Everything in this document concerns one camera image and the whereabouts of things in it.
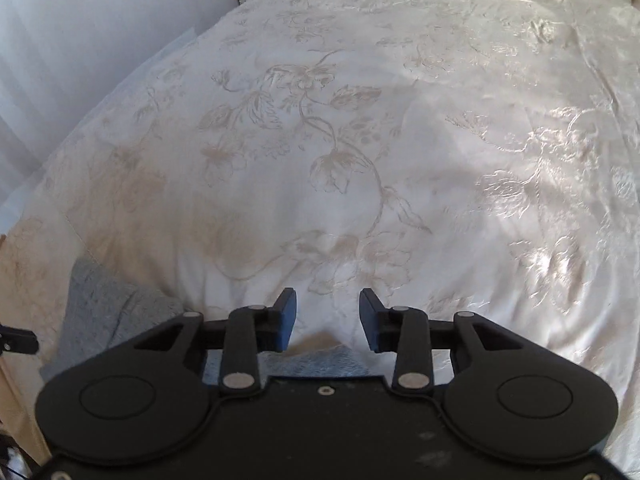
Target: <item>silver screw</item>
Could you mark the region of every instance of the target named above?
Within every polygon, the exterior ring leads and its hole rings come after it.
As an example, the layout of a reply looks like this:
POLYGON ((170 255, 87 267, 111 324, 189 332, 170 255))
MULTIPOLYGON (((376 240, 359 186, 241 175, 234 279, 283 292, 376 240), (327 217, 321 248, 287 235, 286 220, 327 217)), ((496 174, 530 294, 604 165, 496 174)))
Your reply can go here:
POLYGON ((320 386, 318 388, 318 393, 322 396, 329 396, 335 393, 335 390, 331 386, 320 386))
POLYGON ((409 372, 398 377, 398 384, 408 390, 419 390, 429 385, 429 378, 425 374, 409 372))
POLYGON ((253 376, 249 374, 243 374, 242 372, 235 372, 225 375, 224 379, 222 379, 222 384, 224 384, 227 388, 232 388, 234 390, 242 390, 244 388, 248 388, 249 386, 253 386, 254 383, 255 379, 253 376))

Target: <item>white wall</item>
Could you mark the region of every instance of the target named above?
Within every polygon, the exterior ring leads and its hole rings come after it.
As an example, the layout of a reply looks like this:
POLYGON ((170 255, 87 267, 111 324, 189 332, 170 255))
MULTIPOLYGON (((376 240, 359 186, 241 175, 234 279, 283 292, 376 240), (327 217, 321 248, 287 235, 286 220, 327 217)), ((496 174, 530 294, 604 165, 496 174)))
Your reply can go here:
POLYGON ((0 0, 0 204, 132 70, 237 4, 0 0))

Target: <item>gray cloth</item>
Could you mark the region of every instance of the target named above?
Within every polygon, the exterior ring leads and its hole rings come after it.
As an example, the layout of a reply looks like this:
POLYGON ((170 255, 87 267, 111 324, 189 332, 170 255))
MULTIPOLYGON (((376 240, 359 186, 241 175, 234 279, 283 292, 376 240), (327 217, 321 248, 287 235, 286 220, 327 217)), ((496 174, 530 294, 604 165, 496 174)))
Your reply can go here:
MULTIPOLYGON (((71 272, 65 319, 58 349, 40 370, 45 381, 60 372, 184 312, 184 305, 158 290, 119 280, 90 258, 71 272)), ((222 351, 209 351, 203 380, 215 384, 222 351)), ((283 356, 258 356, 260 374, 291 377, 358 377, 369 374, 345 346, 283 356)))

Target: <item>bedspread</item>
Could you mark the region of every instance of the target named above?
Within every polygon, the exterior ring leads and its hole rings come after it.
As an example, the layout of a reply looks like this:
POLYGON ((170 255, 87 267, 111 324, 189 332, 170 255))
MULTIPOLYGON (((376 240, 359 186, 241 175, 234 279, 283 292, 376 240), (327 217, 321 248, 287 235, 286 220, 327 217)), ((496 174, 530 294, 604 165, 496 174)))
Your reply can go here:
POLYGON ((87 251, 210 318, 293 286, 294 345, 374 371, 364 286, 479 312, 609 381, 639 470, 639 40, 619 0, 242 5, 48 161, 0 252, 2 322, 42 340, 6 358, 24 404, 87 251))

